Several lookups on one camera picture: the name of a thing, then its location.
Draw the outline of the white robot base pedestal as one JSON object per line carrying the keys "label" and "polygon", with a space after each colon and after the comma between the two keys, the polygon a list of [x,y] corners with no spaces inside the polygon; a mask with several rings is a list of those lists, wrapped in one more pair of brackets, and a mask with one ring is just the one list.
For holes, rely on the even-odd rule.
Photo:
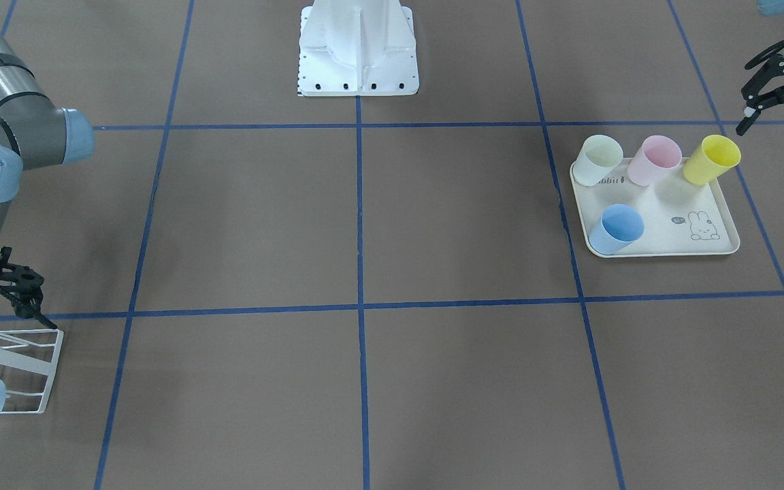
{"label": "white robot base pedestal", "polygon": [[407,6],[398,1],[314,1],[299,19],[299,96],[418,93],[416,29]]}

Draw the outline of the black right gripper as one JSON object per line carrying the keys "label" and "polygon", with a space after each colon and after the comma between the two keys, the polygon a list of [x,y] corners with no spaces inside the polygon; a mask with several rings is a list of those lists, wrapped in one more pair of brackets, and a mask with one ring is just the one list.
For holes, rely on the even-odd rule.
{"label": "black right gripper", "polygon": [[10,263],[12,249],[0,248],[0,297],[6,298],[20,319],[38,320],[41,316],[46,279],[31,267]]}

